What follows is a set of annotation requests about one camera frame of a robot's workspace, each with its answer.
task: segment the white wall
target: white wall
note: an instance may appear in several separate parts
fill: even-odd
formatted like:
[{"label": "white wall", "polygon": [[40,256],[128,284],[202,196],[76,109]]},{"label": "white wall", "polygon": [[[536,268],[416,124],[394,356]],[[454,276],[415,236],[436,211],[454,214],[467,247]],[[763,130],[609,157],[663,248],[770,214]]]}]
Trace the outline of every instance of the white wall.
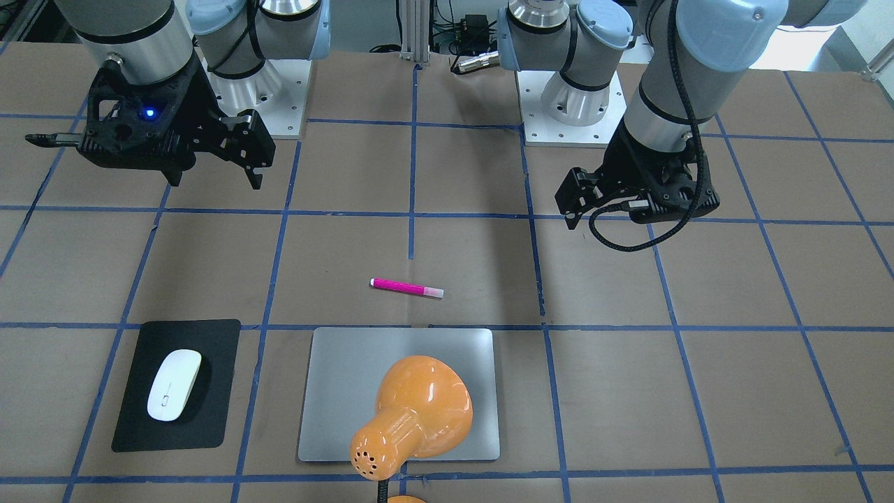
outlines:
[{"label": "white wall", "polygon": [[[894,2],[869,0],[863,10],[841,25],[868,62],[894,38]],[[881,85],[894,97],[894,64],[881,74]]]}]

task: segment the light blue joint cap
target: light blue joint cap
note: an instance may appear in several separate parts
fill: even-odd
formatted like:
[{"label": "light blue joint cap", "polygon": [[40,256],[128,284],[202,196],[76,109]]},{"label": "light blue joint cap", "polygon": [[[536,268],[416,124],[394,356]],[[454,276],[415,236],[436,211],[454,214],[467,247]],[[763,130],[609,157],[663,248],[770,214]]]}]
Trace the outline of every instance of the light blue joint cap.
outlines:
[{"label": "light blue joint cap", "polygon": [[788,9],[789,0],[679,0],[679,37],[708,68],[741,72],[761,57]]},{"label": "light blue joint cap", "polygon": [[629,45],[633,20],[612,0],[580,0],[578,17],[586,30],[606,46],[623,50]]},{"label": "light blue joint cap", "polygon": [[866,5],[866,0],[830,0],[820,13],[804,26],[831,26],[854,17]]},{"label": "light blue joint cap", "polygon": [[196,35],[207,35],[234,20],[245,7],[246,0],[189,0],[186,19]]},{"label": "light blue joint cap", "polygon": [[500,52],[500,66],[510,72],[521,72],[519,58],[515,54],[512,45],[512,31],[509,28],[509,19],[506,17],[506,8],[497,11],[497,50]]},{"label": "light blue joint cap", "polygon": [[326,59],[332,46],[332,28],[329,22],[329,0],[321,0],[320,23],[316,26],[314,46],[310,49],[309,59]]}]

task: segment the mounting hole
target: mounting hole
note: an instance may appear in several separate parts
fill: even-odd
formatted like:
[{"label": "mounting hole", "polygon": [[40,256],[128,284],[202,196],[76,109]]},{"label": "mounting hole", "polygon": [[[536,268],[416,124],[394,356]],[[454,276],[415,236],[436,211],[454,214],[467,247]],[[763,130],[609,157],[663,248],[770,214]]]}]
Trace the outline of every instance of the mounting hole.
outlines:
[{"label": "mounting hole", "polygon": [[118,141],[127,141],[133,134],[133,130],[127,124],[118,124],[114,127],[114,138]]}]

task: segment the pink marker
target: pink marker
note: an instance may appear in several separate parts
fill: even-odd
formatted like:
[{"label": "pink marker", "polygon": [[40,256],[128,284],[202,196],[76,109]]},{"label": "pink marker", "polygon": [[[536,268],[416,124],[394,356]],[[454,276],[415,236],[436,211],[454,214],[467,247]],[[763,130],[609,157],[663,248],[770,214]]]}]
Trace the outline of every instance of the pink marker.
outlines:
[{"label": "pink marker", "polygon": [[425,295],[426,297],[437,297],[443,299],[444,291],[440,288],[432,288],[430,286],[412,285],[410,283],[401,283],[400,281],[391,281],[374,277],[369,280],[369,285],[373,288],[382,290],[392,290],[394,292],[403,292],[404,294]]}]

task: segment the metal post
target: metal post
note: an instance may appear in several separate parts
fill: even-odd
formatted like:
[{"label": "metal post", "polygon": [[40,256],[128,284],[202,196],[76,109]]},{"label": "metal post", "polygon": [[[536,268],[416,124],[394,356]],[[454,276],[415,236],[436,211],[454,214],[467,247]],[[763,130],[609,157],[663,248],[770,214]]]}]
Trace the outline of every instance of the metal post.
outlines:
[{"label": "metal post", "polygon": [[894,39],[860,72],[864,81],[878,81],[879,74],[894,61]]},{"label": "metal post", "polygon": [[428,65],[428,31],[431,20],[426,0],[400,0],[402,37],[401,58]]}]

